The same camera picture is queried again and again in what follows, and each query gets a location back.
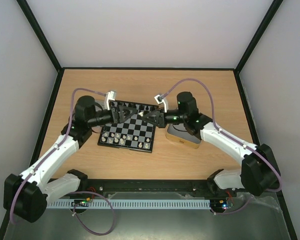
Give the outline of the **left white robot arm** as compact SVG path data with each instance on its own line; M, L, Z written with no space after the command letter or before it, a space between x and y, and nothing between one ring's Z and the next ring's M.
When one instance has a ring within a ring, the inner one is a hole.
M14 216L33 223L43 215L48 204L84 188L87 175L77 170L70 170L57 180L50 179L87 142L94 127L124 123L138 112L126 105L111 106L113 100L108 92L106 108L96 110L96 101L90 95L72 99L68 123L55 143L22 173L10 174L5 179L3 207L9 211L11 223L15 221Z

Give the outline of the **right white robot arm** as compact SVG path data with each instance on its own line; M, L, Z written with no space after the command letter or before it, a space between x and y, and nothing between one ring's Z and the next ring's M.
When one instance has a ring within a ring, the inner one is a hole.
M188 91L177 95L177 108L172 110L160 95L155 99L164 107L141 111L143 121L158 128L182 124L188 134L214 145L240 165L239 169L221 169L210 176L208 191L212 195L219 196L225 189L245 189L254 196L281 190L281 176L270 146L244 141L219 127L212 118L199 112L196 99Z

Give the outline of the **gold metal tin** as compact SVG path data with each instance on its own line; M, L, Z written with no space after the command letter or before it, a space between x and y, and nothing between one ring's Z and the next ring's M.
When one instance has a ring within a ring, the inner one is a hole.
M201 140L190 135L183 124L169 124L165 137L172 142L183 144L193 149L198 149L201 144Z

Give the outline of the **black and grey chessboard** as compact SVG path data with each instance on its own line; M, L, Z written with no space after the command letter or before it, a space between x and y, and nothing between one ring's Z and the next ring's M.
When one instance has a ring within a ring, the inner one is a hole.
M155 140L156 127L150 123L147 123L141 119L141 116L134 114L130 119L123 123L110 123L106 124L101 128L99 139L97 144L102 147L112 147L112 148L123 148L134 151L151 153L153 151L153 145ZM120 139L124 140L124 144L120 144Z

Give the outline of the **metal base plate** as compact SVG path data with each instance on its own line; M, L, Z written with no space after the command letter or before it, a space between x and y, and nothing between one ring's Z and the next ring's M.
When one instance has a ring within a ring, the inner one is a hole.
M192 209L48 209L36 222L9 225L6 240L288 240L282 211L244 198L227 215Z

